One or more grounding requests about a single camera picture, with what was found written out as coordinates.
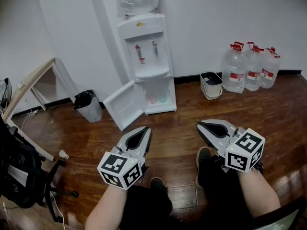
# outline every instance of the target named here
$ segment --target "wooden floor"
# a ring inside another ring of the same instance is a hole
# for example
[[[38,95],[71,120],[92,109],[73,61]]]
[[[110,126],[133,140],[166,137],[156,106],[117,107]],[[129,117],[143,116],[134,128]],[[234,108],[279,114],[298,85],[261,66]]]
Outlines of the wooden floor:
[[[242,95],[225,91],[212,101],[205,99],[199,83],[181,84],[176,86],[176,98],[177,112],[143,115],[124,131],[141,126],[152,129],[146,157],[150,168],[142,184],[147,186],[153,176],[162,177],[176,217],[194,220],[206,207],[204,192],[194,184],[196,153],[206,145],[196,131],[196,123],[203,119],[224,119],[263,135],[266,138],[262,156],[264,176],[282,205],[300,195],[307,196],[307,83],[300,75],[279,76],[269,90],[245,90]],[[14,121],[21,127],[24,118]],[[56,158],[61,149],[69,154],[67,167],[59,173],[59,187],[78,190],[80,197],[60,196],[58,204],[66,223],[74,229],[83,229],[87,216],[107,188],[97,165],[123,133],[107,110],[100,122],[90,124],[74,111],[72,104],[40,111],[26,121],[24,132]],[[49,169],[52,165],[47,161],[43,166]],[[35,207],[37,214],[32,221],[40,222],[36,229],[49,229],[46,227],[49,225],[61,229],[44,210]],[[17,215],[14,219],[21,222]]]

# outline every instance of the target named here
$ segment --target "shoe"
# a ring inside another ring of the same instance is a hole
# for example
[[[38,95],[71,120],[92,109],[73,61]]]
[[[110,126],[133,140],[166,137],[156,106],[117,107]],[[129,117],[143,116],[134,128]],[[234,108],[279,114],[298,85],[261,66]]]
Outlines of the shoe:
[[[200,172],[200,166],[202,163],[205,163],[206,160],[210,160],[213,156],[216,155],[216,151],[212,148],[209,148],[209,147],[202,147],[199,149],[198,153],[197,153],[197,156],[196,156],[196,167],[197,167],[197,176],[196,176],[196,179],[195,179],[195,185],[198,189],[202,189],[203,187],[200,186],[200,182],[198,180],[198,175],[199,175],[199,172]]]
[[[154,177],[149,182],[149,188],[168,192],[165,182],[160,177]]]

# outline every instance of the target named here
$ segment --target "chair wheel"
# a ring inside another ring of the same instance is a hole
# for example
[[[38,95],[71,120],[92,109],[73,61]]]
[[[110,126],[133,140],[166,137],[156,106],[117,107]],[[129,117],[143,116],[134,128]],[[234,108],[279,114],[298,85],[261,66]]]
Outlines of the chair wheel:
[[[57,217],[56,222],[63,223],[63,217]]]
[[[75,198],[78,198],[79,197],[79,193],[77,191],[73,190],[71,192],[71,196],[74,196]]]
[[[63,161],[63,160],[59,160],[59,164],[60,164],[60,166],[62,166],[62,167],[65,167],[65,166],[66,166],[66,162]]]

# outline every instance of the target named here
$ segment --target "white wall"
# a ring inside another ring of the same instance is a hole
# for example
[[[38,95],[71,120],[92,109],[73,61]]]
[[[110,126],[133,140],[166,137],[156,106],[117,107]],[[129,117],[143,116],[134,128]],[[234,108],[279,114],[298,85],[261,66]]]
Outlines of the white wall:
[[[124,58],[116,0],[104,4]],[[307,0],[160,0],[159,7],[166,15],[175,76],[221,71],[223,53],[234,41],[276,47],[281,69],[307,68]]]
[[[56,54],[80,91],[103,101],[122,86],[92,0],[39,0]]]
[[[41,64],[55,56],[38,0],[0,0],[0,79],[13,90]],[[68,97],[51,71],[35,85],[46,103]],[[39,106],[29,92],[16,112]]]

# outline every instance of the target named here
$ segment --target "trash can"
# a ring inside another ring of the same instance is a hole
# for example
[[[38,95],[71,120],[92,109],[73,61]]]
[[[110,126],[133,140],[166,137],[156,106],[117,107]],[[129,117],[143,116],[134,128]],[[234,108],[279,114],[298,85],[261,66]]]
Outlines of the trash can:
[[[102,118],[102,108],[93,90],[87,90],[76,95],[74,109],[77,110],[90,123]]]

